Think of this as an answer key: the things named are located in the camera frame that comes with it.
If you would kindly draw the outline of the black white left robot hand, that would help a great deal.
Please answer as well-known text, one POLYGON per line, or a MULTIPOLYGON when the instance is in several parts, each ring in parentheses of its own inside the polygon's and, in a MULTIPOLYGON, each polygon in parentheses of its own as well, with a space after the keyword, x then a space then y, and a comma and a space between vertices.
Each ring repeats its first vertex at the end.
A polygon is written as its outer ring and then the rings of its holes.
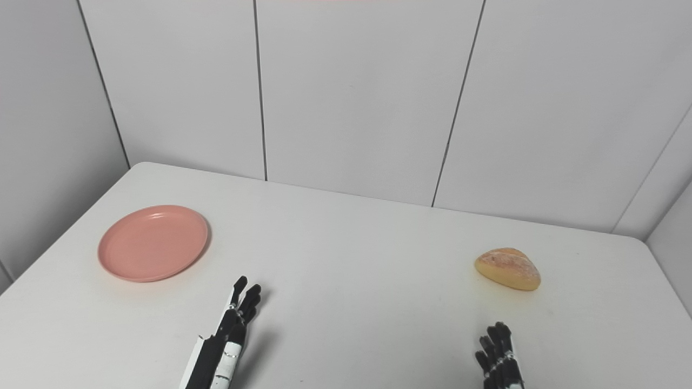
POLYGON ((228 388, 244 352, 249 324, 257 314, 261 286, 247 288, 240 276, 233 285, 215 334, 198 337, 183 372, 180 388, 228 388))

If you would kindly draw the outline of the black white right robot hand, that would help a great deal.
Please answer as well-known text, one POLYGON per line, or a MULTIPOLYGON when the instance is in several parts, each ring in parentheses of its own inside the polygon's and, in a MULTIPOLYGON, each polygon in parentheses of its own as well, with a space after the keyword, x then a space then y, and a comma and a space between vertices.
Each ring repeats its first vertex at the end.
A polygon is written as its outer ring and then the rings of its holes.
POLYGON ((502 321, 487 327, 474 354, 483 373, 483 388, 525 388, 512 332, 502 321))

